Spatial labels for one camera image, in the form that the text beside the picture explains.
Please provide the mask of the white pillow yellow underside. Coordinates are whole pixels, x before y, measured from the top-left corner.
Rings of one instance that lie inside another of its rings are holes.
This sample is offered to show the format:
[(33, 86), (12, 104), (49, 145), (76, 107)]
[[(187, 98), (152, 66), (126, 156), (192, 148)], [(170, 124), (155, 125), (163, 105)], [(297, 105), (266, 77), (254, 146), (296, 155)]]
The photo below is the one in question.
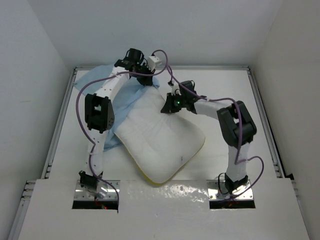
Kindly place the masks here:
[(148, 87), (115, 130), (145, 177), (154, 184), (172, 178), (203, 147), (205, 134), (176, 113), (161, 113), (160, 91)]

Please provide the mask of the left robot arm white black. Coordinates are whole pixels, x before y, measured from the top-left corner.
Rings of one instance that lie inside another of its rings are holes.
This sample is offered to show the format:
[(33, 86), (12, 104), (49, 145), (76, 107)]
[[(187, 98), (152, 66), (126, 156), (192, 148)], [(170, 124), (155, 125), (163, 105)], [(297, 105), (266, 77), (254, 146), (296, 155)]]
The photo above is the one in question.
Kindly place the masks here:
[[(107, 77), (101, 77), (85, 84), (76, 98), (75, 111), (78, 123), (89, 141), (88, 160), (85, 169), (79, 172), (80, 183), (86, 187), (96, 187), (103, 183), (114, 189), (107, 180), (102, 179), (103, 151), (108, 132), (115, 124), (113, 101), (120, 89), (131, 78), (136, 78), (142, 86), (152, 86), (157, 75), (156, 66), (161, 60), (152, 53), (145, 57), (142, 51), (130, 48), (124, 58), (118, 59)], [(82, 93), (91, 85), (102, 85), (84, 98), (84, 121), (81, 120), (79, 103)]]

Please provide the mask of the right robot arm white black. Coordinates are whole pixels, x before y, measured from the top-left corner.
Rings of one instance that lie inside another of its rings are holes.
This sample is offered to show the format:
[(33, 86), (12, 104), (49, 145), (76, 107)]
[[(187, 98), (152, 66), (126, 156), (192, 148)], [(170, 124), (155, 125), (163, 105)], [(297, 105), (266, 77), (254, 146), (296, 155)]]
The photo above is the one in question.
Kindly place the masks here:
[[(257, 127), (243, 101), (230, 98), (212, 100), (197, 95), (192, 80), (181, 83), (170, 80), (171, 92), (166, 95), (163, 114), (177, 113), (182, 109), (207, 116), (218, 121), (222, 138), (228, 146), (228, 165), (224, 174), (224, 186), (232, 194), (248, 181), (247, 162), (250, 143), (257, 133)], [(223, 104), (229, 100), (232, 104)]]

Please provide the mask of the light blue green pillowcase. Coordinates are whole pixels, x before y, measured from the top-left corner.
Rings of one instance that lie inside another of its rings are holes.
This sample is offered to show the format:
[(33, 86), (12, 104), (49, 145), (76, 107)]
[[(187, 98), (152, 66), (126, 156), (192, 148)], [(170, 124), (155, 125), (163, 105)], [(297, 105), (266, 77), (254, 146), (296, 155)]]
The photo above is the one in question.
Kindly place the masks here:
[[(90, 82), (108, 77), (112, 73), (112, 70), (112, 64), (97, 66), (86, 73), (84, 76), (82, 76), (80, 79), (76, 80), (74, 87), (77, 90), (81, 90), (86, 84)], [(121, 87), (114, 101), (112, 102), (115, 121), (111, 130), (109, 130), (104, 143), (105, 152), (122, 144), (116, 137), (115, 130), (125, 120), (129, 112), (132, 110), (135, 102), (142, 97), (142, 95), (148, 90), (148, 88), (148, 86), (141, 85), (134, 77), (130, 78)]]

